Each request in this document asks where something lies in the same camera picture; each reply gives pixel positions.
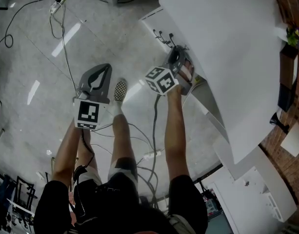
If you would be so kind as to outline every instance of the checkered shoe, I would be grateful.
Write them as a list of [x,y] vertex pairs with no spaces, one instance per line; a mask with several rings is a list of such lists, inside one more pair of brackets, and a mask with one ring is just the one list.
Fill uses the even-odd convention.
[[115,88],[115,101],[123,102],[127,91],[128,91],[128,85],[127,85],[126,80],[120,79],[117,82],[117,85]]

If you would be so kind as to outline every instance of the brick floor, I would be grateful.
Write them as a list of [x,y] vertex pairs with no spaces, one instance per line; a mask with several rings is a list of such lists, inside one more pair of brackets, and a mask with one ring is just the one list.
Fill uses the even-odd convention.
[[[293,20],[299,27],[299,0],[277,0],[284,22]],[[287,113],[283,112],[280,120],[285,124],[292,126],[296,121],[299,123],[299,65],[297,77],[297,93],[294,103]],[[275,127],[274,130],[262,141],[261,145],[278,170],[279,174],[285,180],[295,201],[298,205],[297,212],[291,220],[299,223],[299,155],[293,157],[287,151],[280,147],[285,134]]]

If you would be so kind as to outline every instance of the white desk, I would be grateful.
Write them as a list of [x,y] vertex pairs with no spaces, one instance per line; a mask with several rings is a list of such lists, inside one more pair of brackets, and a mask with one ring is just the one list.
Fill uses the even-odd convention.
[[269,121],[278,109],[282,48],[281,39],[275,35],[280,19],[277,2],[159,0],[159,3],[161,8],[142,21],[151,31],[161,30],[164,39],[169,40],[169,33],[173,33],[176,44],[188,46],[196,72],[207,80],[216,103],[214,110],[207,109],[226,131],[234,162],[238,163],[274,127]]

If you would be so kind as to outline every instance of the concrete floor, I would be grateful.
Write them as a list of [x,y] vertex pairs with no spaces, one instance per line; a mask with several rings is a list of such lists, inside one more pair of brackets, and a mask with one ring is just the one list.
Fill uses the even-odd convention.
[[[33,0],[14,0],[8,11],[0,11],[0,39],[15,12]],[[61,51],[52,55],[60,40],[54,39],[49,27],[49,8],[53,0],[29,5],[15,17],[8,33],[14,37],[14,46],[7,49],[0,44],[0,129],[6,132],[0,140],[0,171],[12,178],[17,175],[35,183],[40,196],[44,182],[36,172],[51,174],[51,157],[55,157],[65,131],[73,118],[72,97],[74,89]],[[124,6],[112,7],[98,0],[67,0],[65,13],[66,34],[80,27],[66,44],[71,73],[76,84],[81,75],[97,64],[110,63],[113,68],[109,91],[112,99],[119,77],[129,82],[129,87],[139,83],[138,92],[124,103],[123,111],[130,123],[137,125],[152,142],[154,100],[156,95],[140,84],[149,67],[161,64],[165,53],[151,34],[142,27],[139,19],[159,7],[158,0],[136,0]],[[54,33],[60,28],[53,23]],[[31,102],[28,95],[36,80],[40,83]],[[202,114],[198,102],[189,97],[184,106],[187,138],[187,162],[192,178],[206,173],[219,163],[212,144],[218,131]],[[167,103],[162,98],[158,105],[156,125],[157,149],[164,149]],[[111,123],[107,112],[101,125]],[[100,131],[112,135],[112,129]],[[131,136],[145,137],[131,127]],[[92,144],[99,144],[110,152],[113,138],[92,134]],[[132,139],[137,161],[150,150],[147,144]],[[101,179],[106,182],[110,154],[93,146]],[[142,166],[151,168],[152,160]],[[157,196],[168,191],[168,172],[164,152],[157,157],[159,176]],[[139,171],[145,178],[149,172]],[[150,191],[139,180],[140,194]]]

